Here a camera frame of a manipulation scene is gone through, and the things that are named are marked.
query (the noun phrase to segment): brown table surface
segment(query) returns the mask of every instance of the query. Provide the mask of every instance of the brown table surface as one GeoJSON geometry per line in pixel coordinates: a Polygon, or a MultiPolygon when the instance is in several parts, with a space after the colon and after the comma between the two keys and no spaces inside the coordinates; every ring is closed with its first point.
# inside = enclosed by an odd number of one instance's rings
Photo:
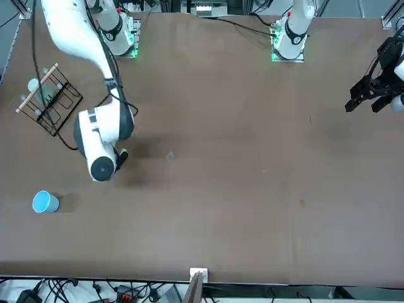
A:
{"type": "MultiPolygon", "coordinates": [[[[40,68],[58,62],[93,107],[101,72],[37,23],[40,68]]],[[[310,34],[304,64],[272,63],[267,37],[150,15],[139,57],[119,60],[140,108],[130,158],[96,183],[78,152],[15,113],[34,77],[24,21],[0,87],[0,272],[187,280],[205,267],[211,282],[402,286],[404,116],[344,111],[389,33],[324,18],[310,34]],[[32,211],[41,189],[58,213],[32,211]]],[[[71,123],[62,135],[74,144],[71,123]]]]}

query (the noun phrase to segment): blue cup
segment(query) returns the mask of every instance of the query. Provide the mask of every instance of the blue cup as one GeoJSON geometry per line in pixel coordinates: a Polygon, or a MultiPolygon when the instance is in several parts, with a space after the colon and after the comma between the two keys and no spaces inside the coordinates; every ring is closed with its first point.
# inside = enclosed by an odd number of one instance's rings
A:
{"type": "Polygon", "coordinates": [[[59,200],[47,191],[40,191],[33,197],[32,208],[35,213],[54,213],[59,207],[59,200]]]}

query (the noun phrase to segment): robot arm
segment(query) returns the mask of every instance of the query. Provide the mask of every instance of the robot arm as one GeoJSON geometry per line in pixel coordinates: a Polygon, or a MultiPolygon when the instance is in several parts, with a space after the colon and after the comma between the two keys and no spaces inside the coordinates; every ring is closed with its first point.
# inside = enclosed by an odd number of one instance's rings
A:
{"type": "Polygon", "coordinates": [[[374,98],[378,99],[372,104],[373,112],[379,112],[388,104],[395,112],[404,111],[404,39],[400,35],[403,29],[383,42],[369,72],[350,89],[351,99],[345,104],[347,112],[374,98]],[[378,64],[381,74],[372,78],[378,64]]]}
{"type": "Polygon", "coordinates": [[[111,102],[78,114],[74,138],[87,159],[91,177],[108,181],[127,159],[115,151],[116,141],[128,139],[134,119],[116,75],[109,50],[94,32],[86,14],[85,0],[42,0],[50,36],[63,52],[88,59],[101,70],[111,102]]]}
{"type": "Polygon", "coordinates": [[[307,38],[307,29],[316,10],[313,0],[294,0],[290,16],[280,20],[282,33],[276,51],[285,59],[293,60],[303,51],[307,38]]]}

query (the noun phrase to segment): black wire rack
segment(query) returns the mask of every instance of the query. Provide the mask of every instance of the black wire rack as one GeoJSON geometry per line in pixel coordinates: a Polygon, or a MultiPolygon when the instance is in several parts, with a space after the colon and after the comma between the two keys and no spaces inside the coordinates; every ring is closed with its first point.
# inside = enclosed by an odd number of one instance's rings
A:
{"type": "Polygon", "coordinates": [[[21,96],[22,103],[16,112],[23,112],[55,137],[83,100],[83,96],[63,75],[57,64],[50,70],[44,69],[43,72],[41,84],[46,106],[44,107],[39,89],[36,87],[28,97],[21,96]]]}

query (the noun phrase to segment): wooden rod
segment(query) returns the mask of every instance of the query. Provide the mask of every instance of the wooden rod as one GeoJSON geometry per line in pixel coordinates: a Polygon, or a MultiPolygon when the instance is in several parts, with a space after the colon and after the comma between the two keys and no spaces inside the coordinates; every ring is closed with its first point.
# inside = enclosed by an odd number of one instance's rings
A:
{"type": "MultiPolygon", "coordinates": [[[[53,65],[53,67],[50,70],[48,70],[46,75],[40,81],[41,85],[43,85],[45,83],[45,81],[49,78],[49,76],[55,71],[57,66],[58,66],[58,64],[55,63],[55,65],[53,65]]],[[[28,95],[27,98],[24,99],[24,101],[22,101],[22,103],[20,104],[19,107],[17,107],[15,112],[20,112],[21,109],[23,109],[23,107],[26,106],[26,104],[32,99],[32,97],[35,95],[35,93],[38,91],[38,89],[39,89],[39,85],[37,87],[35,87],[35,89],[32,92],[30,92],[30,94],[28,95]]]]}

